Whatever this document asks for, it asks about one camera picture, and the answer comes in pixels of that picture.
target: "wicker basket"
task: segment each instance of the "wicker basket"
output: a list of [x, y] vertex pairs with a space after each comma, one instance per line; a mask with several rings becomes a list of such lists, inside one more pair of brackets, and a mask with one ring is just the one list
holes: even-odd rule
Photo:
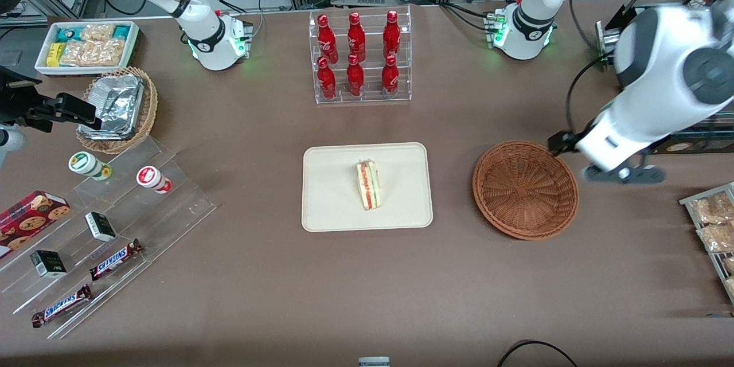
[[[89, 150], [117, 155], [118, 153], [123, 152], [123, 150], [134, 145], [135, 142], [138, 142], [140, 139], [144, 139], [144, 137], [149, 135], [150, 130], [153, 129], [155, 110], [158, 109], [158, 92], [155, 90], [155, 85], [144, 71], [137, 69], [136, 67], [126, 67], [125, 69], [106, 73], [103, 76], [122, 75], [136, 75], [145, 82], [145, 90], [143, 91], [143, 100], [140, 104], [140, 113], [138, 115], [135, 135], [128, 140], [89, 140], [85, 139], [79, 134], [79, 132], [77, 132], [76, 139], [81, 142], [82, 146]], [[84, 94], [84, 100], [89, 99], [89, 91], [92, 89], [94, 82], [92, 82], [92, 84], [87, 88], [87, 93]]]
[[474, 200], [509, 236], [547, 239], [573, 221], [579, 188], [568, 166], [544, 147], [510, 140], [482, 155], [472, 178]]

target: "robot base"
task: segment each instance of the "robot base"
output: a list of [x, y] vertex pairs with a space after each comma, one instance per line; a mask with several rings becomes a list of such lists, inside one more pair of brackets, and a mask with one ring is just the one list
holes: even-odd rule
[[544, 40], [542, 38], [534, 41], [527, 40], [512, 22], [512, 13], [516, 8], [517, 4], [510, 4], [505, 9], [495, 10], [495, 14], [485, 18], [485, 28], [492, 30], [492, 33], [487, 33], [487, 44], [490, 48], [502, 50], [511, 58], [529, 60], [538, 56], [540, 51], [548, 45], [553, 27], [548, 28]]
[[220, 19], [225, 23], [225, 35], [212, 51], [198, 51], [189, 41], [194, 58], [209, 70], [224, 70], [241, 59], [249, 58], [252, 48], [252, 25], [226, 15], [220, 16]]

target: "aluminum foil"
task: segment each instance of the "aluminum foil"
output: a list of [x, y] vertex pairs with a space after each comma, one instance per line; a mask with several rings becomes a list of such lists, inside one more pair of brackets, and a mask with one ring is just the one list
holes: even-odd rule
[[136, 75], [110, 76], [94, 82], [89, 91], [89, 103], [97, 108], [96, 116], [102, 128], [77, 128], [79, 134], [91, 140], [127, 140], [135, 135], [145, 82]]

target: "acrylic display shelf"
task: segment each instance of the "acrylic display shelf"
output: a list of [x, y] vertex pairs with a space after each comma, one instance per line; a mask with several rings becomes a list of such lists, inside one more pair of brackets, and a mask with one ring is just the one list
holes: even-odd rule
[[[110, 165], [112, 177], [101, 182], [87, 178], [65, 196], [73, 208], [65, 220], [0, 261], [0, 298], [13, 314], [27, 318], [28, 328], [32, 328], [34, 313], [89, 284], [92, 301], [78, 304], [39, 328], [39, 334], [47, 338], [63, 338], [70, 333], [217, 207], [181, 171], [173, 161], [173, 153], [151, 137], [120, 153]], [[139, 186], [135, 175], [146, 165], [160, 169], [173, 181], [173, 189], [157, 194]], [[84, 221], [90, 211], [107, 216], [117, 239], [102, 242], [92, 238]], [[93, 282], [89, 269], [133, 239], [139, 239], [145, 249]], [[29, 257], [37, 249], [58, 252], [68, 274], [58, 280], [41, 278]]]
[[[398, 92], [395, 97], [385, 98], [382, 95], [382, 69], [385, 66], [385, 56], [382, 53], [382, 32], [389, 10], [398, 12], [398, 26], [400, 26], [400, 52], [396, 56], [396, 66], [400, 71], [398, 77]], [[411, 100], [412, 97], [412, 48], [411, 48], [411, 9], [407, 6], [392, 8], [365, 8], [359, 9], [360, 21], [365, 29], [367, 43], [367, 59], [362, 62], [365, 72], [365, 90], [361, 97], [354, 97], [349, 93], [349, 83], [346, 79], [346, 68], [349, 66], [349, 44], [346, 34], [349, 31], [349, 12], [346, 10], [312, 11], [309, 16], [309, 45], [311, 48], [311, 71], [314, 72], [314, 92], [318, 104], [365, 103], [365, 102], [396, 102]], [[336, 77], [336, 99], [325, 100], [319, 87], [317, 72], [317, 58], [319, 50], [319, 25], [315, 22], [317, 16], [325, 14], [329, 18], [329, 25], [336, 35], [336, 50], [339, 61], [331, 65]]]

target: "white tray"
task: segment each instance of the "white tray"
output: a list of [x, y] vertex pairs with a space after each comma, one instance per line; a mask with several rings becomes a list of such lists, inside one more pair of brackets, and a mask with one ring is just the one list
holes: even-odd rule
[[[382, 206], [365, 210], [357, 163], [377, 163]], [[312, 147], [303, 155], [301, 224], [312, 233], [424, 228], [433, 221], [428, 156], [417, 142]]]

